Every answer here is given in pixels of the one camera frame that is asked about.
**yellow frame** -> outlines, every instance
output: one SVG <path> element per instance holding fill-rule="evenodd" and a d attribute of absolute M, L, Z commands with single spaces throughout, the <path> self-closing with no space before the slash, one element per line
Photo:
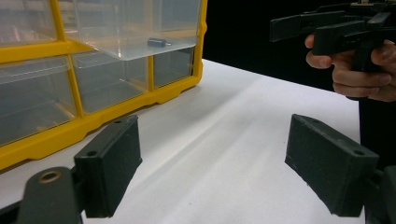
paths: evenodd
<path fill-rule="evenodd" d="M 13 63 L 43 57 L 65 55 L 72 64 L 71 54 L 92 50 L 65 36 L 61 10 L 58 1 L 50 0 L 58 39 L 52 43 L 33 44 L 0 48 L 0 63 Z M 92 114 L 84 114 L 78 92 L 77 80 L 73 68 L 69 71 L 69 80 L 76 103 L 78 115 L 65 124 L 35 133 L 16 142 L 0 147 L 0 171 L 26 160 L 39 160 L 48 155 L 81 141 L 87 133 L 95 131 L 107 122 L 131 113 L 145 105 L 162 104 L 183 91 L 198 84 L 203 73 L 203 46 L 206 32 L 207 0 L 202 0 L 201 17 L 198 26 L 197 44 L 194 48 L 192 76 L 185 77 L 169 85 L 154 89 L 153 56 L 148 57 L 148 91 L 130 100 L 113 105 Z"/>

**hand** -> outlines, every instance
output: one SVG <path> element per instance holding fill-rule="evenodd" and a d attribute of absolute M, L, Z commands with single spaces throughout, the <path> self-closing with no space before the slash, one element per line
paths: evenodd
<path fill-rule="evenodd" d="M 305 39 L 305 46 L 312 49 L 314 35 Z M 368 97 L 377 101 L 396 101 L 396 46 L 386 40 L 373 50 L 372 62 L 380 65 L 381 71 L 364 73 L 351 71 L 354 51 L 346 51 L 331 56 L 315 56 L 312 50 L 306 55 L 307 63 L 314 68 L 325 69 L 334 65 L 332 71 L 335 92 L 349 97 Z"/>

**white surface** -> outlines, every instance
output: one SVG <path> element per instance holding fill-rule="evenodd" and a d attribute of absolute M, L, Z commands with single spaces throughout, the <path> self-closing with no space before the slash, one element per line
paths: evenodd
<path fill-rule="evenodd" d="M 294 113 L 359 141 L 357 102 L 204 60 L 196 87 L 135 112 L 143 163 L 115 216 L 84 223 L 363 224 L 331 215 L 284 162 Z M 20 200 L 35 173 L 72 167 L 94 136 L 0 175 L 0 207 Z"/>

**finger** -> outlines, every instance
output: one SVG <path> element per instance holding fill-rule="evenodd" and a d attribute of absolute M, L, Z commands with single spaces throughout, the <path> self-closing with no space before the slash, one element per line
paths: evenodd
<path fill-rule="evenodd" d="M 307 37 L 306 37 L 306 39 L 305 39 L 305 46 L 308 48 L 308 49 L 312 49 L 313 47 L 314 47 L 314 35 L 308 35 Z"/>
<path fill-rule="evenodd" d="M 373 63 L 378 65 L 396 63 L 396 46 L 393 42 L 386 41 L 384 45 L 373 50 L 371 57 Z"/>
<path fill-rule="evenodd" d="M 381 87 L 379 88 L 379 92 L 371 94 L 368 97 L 377 101 L 394 102 L 396 101 L 396 87 L 391 85 Z"/>
<path fill-rule="evenodd" d="M 332 80 L 344 86 L 355 88 L 374 88 L 388 85 L 392 81 L 392 76 L 388 73 L 364 73 L 350 71 L 349 65 L 336 66 L 332 71 Z"/>
<path fill-rule="evenodd" d="M 306 54 L 305 60 L 309 64 L 309 66 L 318 69 L 326 69 L 332 66 L 331 57 L 313 55 L 312 50 Z"/>
<path fill-rule="evenodd" d="M 340 83 L 333 83 L 334 91 L 349 97 L 368 97 L 379 92 L 379 87 L 351 87 Z"/>

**plastic storage drawer cabinet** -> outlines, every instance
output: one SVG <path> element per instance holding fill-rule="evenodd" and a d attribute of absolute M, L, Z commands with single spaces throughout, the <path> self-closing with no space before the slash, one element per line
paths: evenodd
<path fill-rule="evenodd" d="M 0 65 L 0 146 L 76 116 L 64 56 Z"/>
<path fill-rule="evenodd" d="M 131 99 L 149 88 L 147 58 L 122 61 L 100 51 L 72 57 L 86 113 Z"/>
<path fill-rule="evenodd" d="M 0 46 L 50 42 L 56 39 L 47 0 L 1 0 Z"/>
<path fill-rule="evenodd" d="M 94 49 L 131 60 L 195 46 L 200 7 L 201 0 L 74 0 L 64 7 L 65 30 Z"/>
<path fill-rule="evenodd" d="M 206 6 L 1 0 L 0 170 L 47 157 L 197 85 Z"/>

